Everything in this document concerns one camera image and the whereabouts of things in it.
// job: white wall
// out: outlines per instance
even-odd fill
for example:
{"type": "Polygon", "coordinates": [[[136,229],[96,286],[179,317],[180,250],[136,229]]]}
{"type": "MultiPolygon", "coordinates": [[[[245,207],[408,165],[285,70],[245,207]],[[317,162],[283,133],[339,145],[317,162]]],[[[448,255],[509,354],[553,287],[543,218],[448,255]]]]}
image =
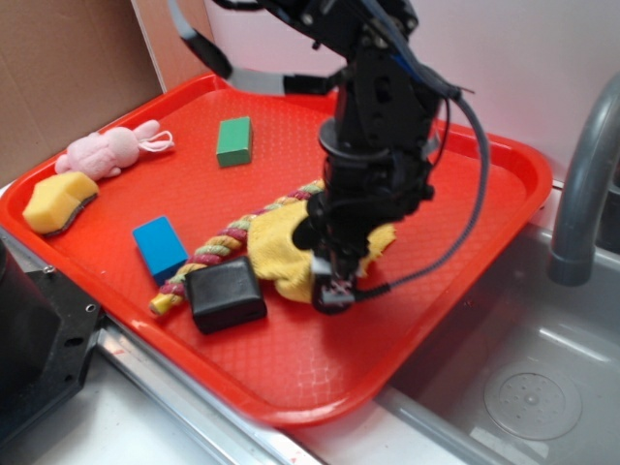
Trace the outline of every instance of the white wall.
{"type": "MultiPolygon", "coordinates": [[[[239,66],[325,74],[342,62],[267,13],[205,0],[218,45],[239,66]]],[[[486,131],[528,143],[563,179],[590,108],[620,72],[618,0],[413,0],[418,58],[453,83],[486,131]]]]}

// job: faucet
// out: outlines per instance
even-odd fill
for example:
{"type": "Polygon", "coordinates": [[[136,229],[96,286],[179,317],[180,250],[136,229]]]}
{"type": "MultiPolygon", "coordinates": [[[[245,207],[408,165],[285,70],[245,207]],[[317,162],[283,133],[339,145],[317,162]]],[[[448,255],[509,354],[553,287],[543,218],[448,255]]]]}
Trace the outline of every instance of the faucet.
{"type": "Polygon", "coordinates": [[[595,240],[606,250],[620,252],[619,159],[620,73],[590,111],[569,166],[547,264],[552,281],[564,286],[586,283],[595,240]]]}

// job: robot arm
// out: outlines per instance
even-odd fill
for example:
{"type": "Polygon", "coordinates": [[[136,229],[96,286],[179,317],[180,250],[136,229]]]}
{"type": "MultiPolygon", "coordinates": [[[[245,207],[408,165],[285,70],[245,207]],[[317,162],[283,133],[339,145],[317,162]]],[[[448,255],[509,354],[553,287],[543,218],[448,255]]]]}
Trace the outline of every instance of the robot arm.
{"type": "MultiPolygon", "coordinates": [[[[264,7],[293,29],[347,60],[331,77],[278,75],[236,68],[224,53],[194,30],[169,0],[179,34],[215,74],[232,86],[255,93],[325,94],[338,88],[336,112],[322,126],[326,152],[325,190],[308,202],[308,218],[294,232],[294,244],[314,254],[314,306],[339,313],[362,298],[357,291],[359,261],[368,253],[367,237],[385,223],[401,221],[422,201],[431,200],[432,165],[424,147],[442,100],[455,101],[472,122],[483,161],[479,194],[466,230],[437,262],[443,264],[465,240],[484,197],[488,146],[480,123],[458,87],[421,65],[407,38],[418,18],[407,0],[258,0],[226,2],[225,8],[264,7]]],[[[413,273],[393,285],[421,275],[413,273]]],[[[363,298],[390,289],[381,287],[363,298]]]]}

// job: black rubber eraser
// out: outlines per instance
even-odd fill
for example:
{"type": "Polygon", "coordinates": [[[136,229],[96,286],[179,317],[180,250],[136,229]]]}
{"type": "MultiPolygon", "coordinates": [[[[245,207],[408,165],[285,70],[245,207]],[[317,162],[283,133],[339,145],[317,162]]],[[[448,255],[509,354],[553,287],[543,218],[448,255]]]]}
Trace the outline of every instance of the black rubber eraser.
{"type": "Polygon", "coordinates": [[[263,293],[247,257],[192,271],[185,292],[203,334],[266,316],[263,293]]]}

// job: sink drain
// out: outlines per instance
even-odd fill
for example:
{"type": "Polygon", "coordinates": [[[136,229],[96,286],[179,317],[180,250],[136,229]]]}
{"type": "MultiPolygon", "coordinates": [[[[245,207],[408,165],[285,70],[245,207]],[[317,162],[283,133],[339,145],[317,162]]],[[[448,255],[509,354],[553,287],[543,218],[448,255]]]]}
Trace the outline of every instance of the sink drain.
{"type": "Polygon", "coordinates": [[[495,372],[486,382],[484,404],[503,429],[536,441],[568,433],[581,415],[573,382],[535,362],[512,363],[495,372]]]}

